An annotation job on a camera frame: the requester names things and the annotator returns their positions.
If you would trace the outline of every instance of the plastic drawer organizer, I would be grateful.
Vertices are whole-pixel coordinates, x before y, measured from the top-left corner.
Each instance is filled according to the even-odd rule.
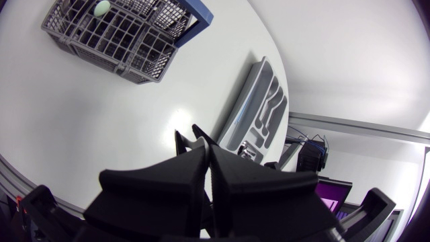
[[[260,163],[286,112],[287,97],[267,57],[255,63],[218,144]]]
[[[61,49],[134,83],[159,82],[177,49],[213,18],[200,0],[111,0],[95,17],[99,2],[57,0],[42,29]]]

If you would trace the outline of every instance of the blue strip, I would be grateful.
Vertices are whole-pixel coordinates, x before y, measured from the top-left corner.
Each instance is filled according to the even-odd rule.
[[[245,102],[245,106],[243,106],[243,108],[241,110],[241,114],[239,114],[239,117],[237,117],[236,122],[234,122],[234,124],[237,124],[237,122],[239,122],[239,120],[241,119],[243,111],[245,111],[245,108],[247,107],[248,101],[250,98],[251,98],[251,96],[248,97],[247,102]]]

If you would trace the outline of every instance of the white wall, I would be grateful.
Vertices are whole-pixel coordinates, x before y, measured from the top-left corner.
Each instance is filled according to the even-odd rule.
[[[411,0],[249,2],[281,53],[292,112],[430,132],[430,41]]]
[[[311,138],[316,134],[327,136],[329,158],[319,175],[353,182],[347,202],[361,204],[370,189],[379,188],[396,203],[396,209],[404,210],[393,236],[395,241],[408,222],[419,191],[424,146],[386,138],[294,127]],[[297,137],[299,134],[288,129],[288,135]]]

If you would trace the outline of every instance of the gray plastic basket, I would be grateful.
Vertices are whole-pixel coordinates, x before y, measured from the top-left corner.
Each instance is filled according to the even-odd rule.
[[[111,0],[94,17],[100,0],[58,0],[42,29],[63,50],[134,83],[159,82],[187,29],[191,13],[174,0]]]

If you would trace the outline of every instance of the table surface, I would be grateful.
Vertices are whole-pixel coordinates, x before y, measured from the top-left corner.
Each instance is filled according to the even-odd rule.
[[[35,184],[86,208],[104,169],[175,156],[174,130],[218,138],[251,65],[279,52],[244,0],[207,0],[212,25],[181,47],[160,83],[136,85],[59,49],[40,29],[51,1],[8,1],[0,14],[0,154]],[[262,163],[281,155],[282,125]]]

